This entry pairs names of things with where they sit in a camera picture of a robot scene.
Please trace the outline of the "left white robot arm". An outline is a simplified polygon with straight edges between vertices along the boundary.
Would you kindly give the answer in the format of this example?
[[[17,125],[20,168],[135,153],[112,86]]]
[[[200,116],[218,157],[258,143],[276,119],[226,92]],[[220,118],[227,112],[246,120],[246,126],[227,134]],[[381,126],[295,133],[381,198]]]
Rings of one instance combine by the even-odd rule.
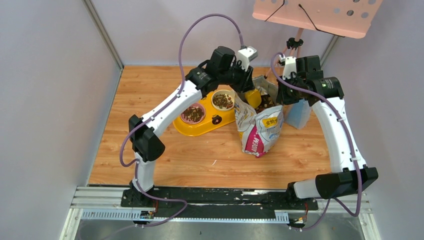
[[[153,174],[156,160],[164,153],[165,145],[160,136],[166,128],[187,108],[220,85],[230,86],[237,93],[254,89],[251,61],[258,56],[252,46],[244,46],[237,52],[228,47],[217,47],[210,57],[188,74],[183,74],[182,83],[157,107],[141,117],[133,115],[128,120],[129,134],[134,151],[135,174],[131,188],[135,190],[134,200],[140,206],[149,206],[153,200]]]

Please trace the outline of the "yellow plastic scoop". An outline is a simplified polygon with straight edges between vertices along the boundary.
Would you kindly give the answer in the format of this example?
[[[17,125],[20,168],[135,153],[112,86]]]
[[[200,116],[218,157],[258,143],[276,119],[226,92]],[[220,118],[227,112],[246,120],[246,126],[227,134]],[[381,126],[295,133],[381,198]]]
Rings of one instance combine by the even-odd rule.
[[[244,97],[247,103],[254,109],[256,109],[262,102],[261,93],[256,88],[245,92]]]

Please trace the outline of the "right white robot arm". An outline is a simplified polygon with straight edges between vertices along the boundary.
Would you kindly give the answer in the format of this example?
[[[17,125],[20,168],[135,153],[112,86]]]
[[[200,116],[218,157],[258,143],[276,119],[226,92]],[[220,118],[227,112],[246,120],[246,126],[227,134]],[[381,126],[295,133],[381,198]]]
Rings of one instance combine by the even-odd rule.
[[[330,173],[288,184],[286,204],[298,209],[306,199],[336,199],[356,194],[368,188],[379,174],[369,167],[355,142],[347,118],[344,91],[338,78],[325,77],[317,55],[296,58],[276,54],[284,67],[277,76],[277,102],[291,105],[307,101],[315,113],[324,134],[330,157]]]

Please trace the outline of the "pet food bag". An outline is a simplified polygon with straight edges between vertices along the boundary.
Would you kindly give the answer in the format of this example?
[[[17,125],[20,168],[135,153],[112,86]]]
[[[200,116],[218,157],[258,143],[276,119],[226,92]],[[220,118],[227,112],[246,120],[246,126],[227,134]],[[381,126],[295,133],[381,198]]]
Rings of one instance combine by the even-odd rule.
[[[235,95],[235,123],[241,140],[241,150],[257,158],[265,155],[280,137],[284,122],[283,105],[277,103],[278,86],[263,75],[253,79],[261,96],[261,104],[253,108]]]

